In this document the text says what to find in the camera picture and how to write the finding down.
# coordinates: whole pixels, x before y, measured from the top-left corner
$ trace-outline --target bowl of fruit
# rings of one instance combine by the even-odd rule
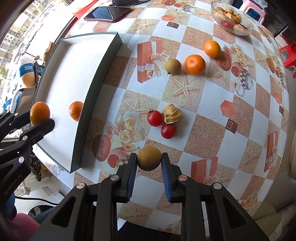
[[[213,1],[211,12],[214,20],[230,33],[246,36],[254,29],[253,24],[231,5]]]

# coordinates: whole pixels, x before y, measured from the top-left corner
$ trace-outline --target checkered tablecloth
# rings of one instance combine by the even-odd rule
[[[81,168],[68,174],[50,166],[61,181],[70,187],[81,181],[100,182],[126,164],[131,152],[152,145],[168,152],[183,174],[201,177],[207,184],[222,183],[250,215],[255,213],[285,148],[289,117],[285,68],[267,29],[249,18],[254,25],[250,35],[231,34],[214,22],[210,2],[153,0],[134,7],[117,23],[87,22],[83,16],[75,24],[69,35],[116,31],[123,45],[94,107]],[[93,8],[109,4],[99,0]],[[210,39],[230,56],[231,66],[227,58],[217,61],[204,53],[203,44]],[[183,64],[175,75],[161,68],[169,57],[184,63],[191,54],[204,58],[205,75],[190,75]],[[183,117],[176,122],[176,136],[167,140],[146,116],[151,108],[162,111],[169,103],[178,106]],[[107,158],[100,160],[109,149]],[[196,177],[202,165],[207,171]],[[181,205],[167,202],[160,167],[152,172],[138,169],[131,201],[118,205],[118,216],[180,232]]]

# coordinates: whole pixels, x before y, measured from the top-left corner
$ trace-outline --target glass bowl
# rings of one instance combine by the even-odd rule
[[[233,20],[231,20],[230,18],[228,18],[227,16],[223,15],[222,13],[216,11],[216,7],[221,7],[224,10],[226,8],[231,8],[234,12],[234,14],[238,14],[241,17],[241,24],[244,25],[246,28],[243,28],[240,25],[235,24],[235,22]],[[213,1],[211,3],[211,12],[212,12],[212,16],[214,18],[214,20],[226,31],[239,35],[239,36],[246,36],[248,34],[250,34],[253,29],[254,26],[253,24],[243,15],[241,15],[240,13],[238,13],[236,11],[236,8],[234,8],[231,5],[225,4],[223,2],[216,2]]]

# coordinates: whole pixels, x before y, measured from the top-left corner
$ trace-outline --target metal bolt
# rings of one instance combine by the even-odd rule
[[[85,187],[85,183],[77,183],[76,187],[77,187],[78,189],[82,189],[82,188]]]
[[[112,175],[112,176],[110,177],[110,179],[111,179],[112,181],[117,181],[117,180],[119,179],[119,176],[118,176],[118,175]]]
[[[221,189],[222,188],[222,185],[220,183],[214,183],[213,187],[215,189]]]
[[[24,157],[21,156],[21,157],[19,158],[19,163],[23,163],[24,160],[25,160]]]
[[[187,177],[186,175],[180,175],[180,176],[179,176],[179,180],[180,180],[180,181],[186,181],[187,178],[188,178],[188,177]]]

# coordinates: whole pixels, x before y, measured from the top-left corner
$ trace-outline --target orange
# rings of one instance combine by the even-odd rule
[[[221,52],[221,47],[216,41],[208,40],[204,44],[204,52],[211,58],[218,58]]]
[[[30,121],[33,126],[48,119],[49,117],[50,110],[46,103],[39,101],[32,106],[30,111]]]
[[[81,101],[73,102],[69,107],[69,114],[75,121],[79,121],[83,103]]]
[[[200,55],[192,54],[185,59],[184,66],[191,74],[201,74],[205,71],[205,60]]]

